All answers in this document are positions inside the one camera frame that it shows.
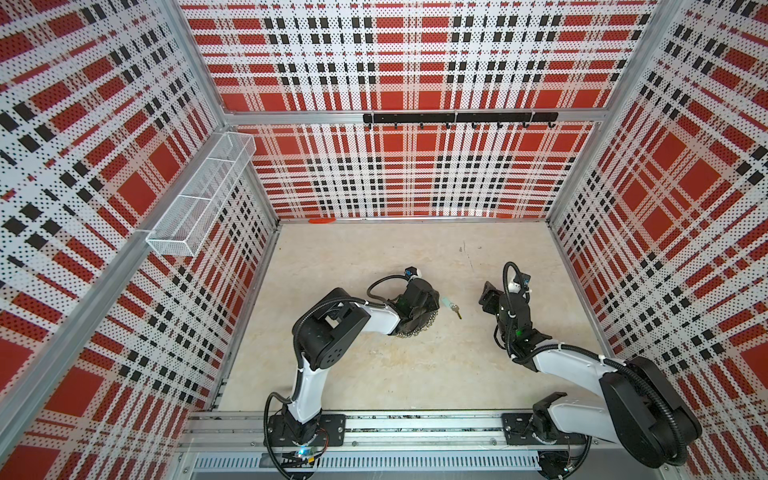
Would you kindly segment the metal keyring gauge red handle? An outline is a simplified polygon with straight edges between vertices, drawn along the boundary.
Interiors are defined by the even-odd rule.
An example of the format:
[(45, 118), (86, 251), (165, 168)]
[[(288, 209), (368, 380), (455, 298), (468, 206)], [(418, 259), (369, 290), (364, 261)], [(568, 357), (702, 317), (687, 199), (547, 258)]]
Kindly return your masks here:
[(401, 320), (395, 327), (391, 336), (398, 338), (409, 338), (419, 335), (421, 332), (431, 327), (437, 317), (437, 312), (427, 312), (417, 318)]

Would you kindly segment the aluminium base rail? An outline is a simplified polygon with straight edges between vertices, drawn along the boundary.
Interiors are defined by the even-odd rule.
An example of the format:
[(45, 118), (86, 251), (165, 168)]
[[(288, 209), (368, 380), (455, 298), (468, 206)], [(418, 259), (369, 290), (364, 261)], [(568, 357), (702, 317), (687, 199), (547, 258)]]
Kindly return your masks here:
[[(313, 467), (316, 479), (537, 479), (541, 461), (586, 460), (577, 479), (684, 479), (683, 468), (649, 469), (620, 445), (565, 435), (542, 444), (522, 410), (348, 411), (342, 439)], [(172, 455), (172, 479), (277, 479), (257, 412), (196, 414)]]

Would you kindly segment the black hook rail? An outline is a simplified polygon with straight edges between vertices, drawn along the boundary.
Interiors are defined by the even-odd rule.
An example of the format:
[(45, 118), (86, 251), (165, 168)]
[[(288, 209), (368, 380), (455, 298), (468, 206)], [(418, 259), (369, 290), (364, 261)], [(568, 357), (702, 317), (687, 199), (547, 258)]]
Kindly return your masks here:
[(369, 113), (362, 116), (365, 125), (405, 124), (553, 124), (559, 118), (558, 112), (427, 112), (427, 113)]

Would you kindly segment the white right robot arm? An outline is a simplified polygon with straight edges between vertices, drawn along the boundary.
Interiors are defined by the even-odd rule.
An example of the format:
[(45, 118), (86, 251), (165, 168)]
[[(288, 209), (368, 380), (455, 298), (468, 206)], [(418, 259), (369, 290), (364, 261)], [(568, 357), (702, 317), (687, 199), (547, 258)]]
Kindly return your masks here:
[(536, 402), (533, 438), (553, 444), (566, 435), (621, 445), (649, 468), (683, 465), (702, 427), (659, 367), (645, 357), (620, 360), (554, 340), (535, 329), (526, 287), (485, 283), (479, 304), (496, 320), (494, 340), (510, 360), (532, 372), (567, 380), (587, 399), (553, 392)]

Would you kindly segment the key with green cover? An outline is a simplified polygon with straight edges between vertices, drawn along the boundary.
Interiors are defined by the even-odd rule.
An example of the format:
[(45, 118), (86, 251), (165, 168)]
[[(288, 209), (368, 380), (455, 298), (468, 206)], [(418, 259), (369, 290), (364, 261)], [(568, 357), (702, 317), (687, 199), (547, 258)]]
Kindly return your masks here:
[(461, 315), (461, 312), (460, 312), (460, 307), (457, 304), (455, 304), (454, 302), (452, 302), (450, 299), (448, 299), (446, 297), (443, 297), (441, 299), (441, 301), (442, 301), (442, 304), (447, 309), (452, 311), (459, 319), (462, 319), (462, 315)]

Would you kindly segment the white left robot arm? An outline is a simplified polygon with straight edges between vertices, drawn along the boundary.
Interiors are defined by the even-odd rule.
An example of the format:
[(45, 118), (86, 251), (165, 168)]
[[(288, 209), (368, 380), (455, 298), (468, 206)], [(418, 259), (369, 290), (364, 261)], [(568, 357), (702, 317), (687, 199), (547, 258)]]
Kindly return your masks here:
[(403, 280), (405, 290), (393, 299), (372, 294), (369, 299), (353, 297), (335, 288), (297, 320), (292, 328), (292, 345), (297, 360), (291, 396), (275, 392), (265, 402), (281, 403), (280, 410), (264, 420), (269, 447), (340, 446), (344, 442), (346, 416), (325, 413), (322, 396), (329, 372), (362, 333), (409, 338), (434, 322), (440, 308), (440, 294), (416, 274), (390, 275), (373, 283)]

